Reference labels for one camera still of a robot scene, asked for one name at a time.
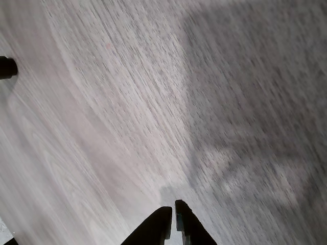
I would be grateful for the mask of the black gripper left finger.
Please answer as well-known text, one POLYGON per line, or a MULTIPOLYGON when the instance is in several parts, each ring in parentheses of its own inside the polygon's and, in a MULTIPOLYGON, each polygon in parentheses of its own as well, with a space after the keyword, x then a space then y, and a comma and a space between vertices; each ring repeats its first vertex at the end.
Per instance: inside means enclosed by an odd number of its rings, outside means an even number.
POLYGON ((122 243, 164 244, 170 239, 172 207, 162 206, 150 214, 122 243))

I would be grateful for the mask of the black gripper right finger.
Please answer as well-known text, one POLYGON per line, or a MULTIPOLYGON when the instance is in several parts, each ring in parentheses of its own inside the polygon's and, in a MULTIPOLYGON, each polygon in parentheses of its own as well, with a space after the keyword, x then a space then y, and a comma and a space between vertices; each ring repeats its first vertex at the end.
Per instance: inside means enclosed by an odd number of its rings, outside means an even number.
POLYGON ((185 201, 176 200, 175 211, 176 229, 182 234, 182 244, 216 244, 185 201))

